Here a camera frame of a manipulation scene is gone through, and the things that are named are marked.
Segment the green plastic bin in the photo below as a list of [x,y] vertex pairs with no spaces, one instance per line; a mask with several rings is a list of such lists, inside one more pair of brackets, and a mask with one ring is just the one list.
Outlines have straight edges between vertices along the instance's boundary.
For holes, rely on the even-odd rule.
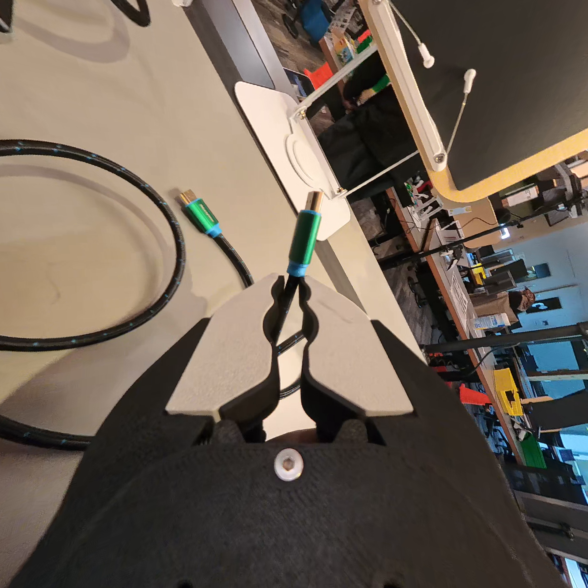
[[389,83],[385,65],[378,51],[374,51],[370,57],[359,65],[355,70],[353,80],[358,84],[358,93],[374,87],[379,91]]

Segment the wood-framed black panel stand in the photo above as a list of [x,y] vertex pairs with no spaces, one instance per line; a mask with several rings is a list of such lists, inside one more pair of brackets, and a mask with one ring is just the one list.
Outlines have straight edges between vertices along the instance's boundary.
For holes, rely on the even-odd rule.
[[[587,146],[587,1],[359,5],[372,43],[301,104],[252,84],[235,86],[298,210],[306,189],[326,193],[327,211],[409,158],[347,192],[318,141],[334,123],[323,95],[334,86],[342,92],[374,51],[443,199],[486,198]],[[362,92],[358,104],[379,91]]]

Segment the yellow slotted bin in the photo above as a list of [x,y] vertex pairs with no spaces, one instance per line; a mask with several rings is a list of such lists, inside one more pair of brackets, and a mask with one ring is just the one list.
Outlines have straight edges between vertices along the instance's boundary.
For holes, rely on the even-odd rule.
[[493,370],[496,395],[504,412],[513,417],[525,415],[518,387],[509,368]]

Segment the blue bag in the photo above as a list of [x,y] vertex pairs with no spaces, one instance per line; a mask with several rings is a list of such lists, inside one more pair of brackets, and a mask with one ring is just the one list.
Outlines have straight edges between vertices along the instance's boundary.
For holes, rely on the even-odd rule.
[[294,22],[300,22],[309,36],[321,38],[327,32],[332,14],[324,1],[298,1]]

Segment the beige panel on white stand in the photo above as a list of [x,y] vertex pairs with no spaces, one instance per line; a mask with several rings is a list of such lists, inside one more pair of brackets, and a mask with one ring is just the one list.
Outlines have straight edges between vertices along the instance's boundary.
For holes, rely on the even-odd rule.
[[[466,212],[457,215],[464,237],[476,236],[479,233],[498,227],[495,209],[488,197],[467,203],[447,201],[447,208],[449,210],[467,209]],[[468,249],[479,249],[484,246],[495,246],[501,240],[502,237],[498,229],[492,233],[478,236],[468,241],[465,243],[465,247]]]

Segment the colourful toy boxes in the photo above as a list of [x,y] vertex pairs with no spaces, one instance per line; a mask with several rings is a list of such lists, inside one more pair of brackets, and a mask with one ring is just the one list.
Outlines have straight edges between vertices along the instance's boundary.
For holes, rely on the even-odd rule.
[[334,54],[341,67],[343,67],[355,58],[355,45],[353,40],[349,38],[346,31],[342,28],[335,27],[331,30],[330,34]]

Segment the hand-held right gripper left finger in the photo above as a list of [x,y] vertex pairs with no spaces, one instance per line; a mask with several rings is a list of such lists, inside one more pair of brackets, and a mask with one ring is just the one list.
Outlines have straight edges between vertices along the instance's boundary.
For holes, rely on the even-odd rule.
[[272,333],[282,276],[271,273],[212,314],[165,411],[214,423],[230,420],[247,442],[263,442],[263,421],[279,402]]

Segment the long wooden table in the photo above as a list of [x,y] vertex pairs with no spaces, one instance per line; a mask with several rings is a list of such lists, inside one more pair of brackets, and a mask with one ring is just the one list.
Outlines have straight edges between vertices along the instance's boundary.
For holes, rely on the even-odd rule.
[[[388,189],[387,195],[391,201],[392,207],[405,230],[408,242],[417,253],[424,249],[428,251],[439,245],[435,225],[430,229],[421,229],[416,227],[410,216],[408,209],[403,208],[394,189]],[[467,295],[463,281],[457,268],[447,269],[445,258],[441,254],[433,254],[426,258],[439,292],[447,305],[448,311],[454,321],[458,331],[458,340],[471,339],[477,336],[477,333],[471,333],[469,329],[469,319],[476,317],[474,306]],[[487,393],[489,400],[492,402],[495,413],[501,423],[503,432],[514,458],[519,465],[525,466],[526,460],[522,452],[520,442],[518,441],[517,432],[514,430],[511,416],[505,412],[499,402],[496,393],[494,370],[496,360],[490,348],[468,349],[467,354],[472,361],[475,372],[480,378],[481,384]]]

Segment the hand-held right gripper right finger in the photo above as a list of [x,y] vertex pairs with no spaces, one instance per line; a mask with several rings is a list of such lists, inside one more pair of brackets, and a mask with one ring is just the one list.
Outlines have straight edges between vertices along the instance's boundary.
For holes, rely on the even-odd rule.
[[414,407],[369,316],[316,279],[300,282],[306,338],[300,400],[319,435],[333,440],[344,422],[411,415]]

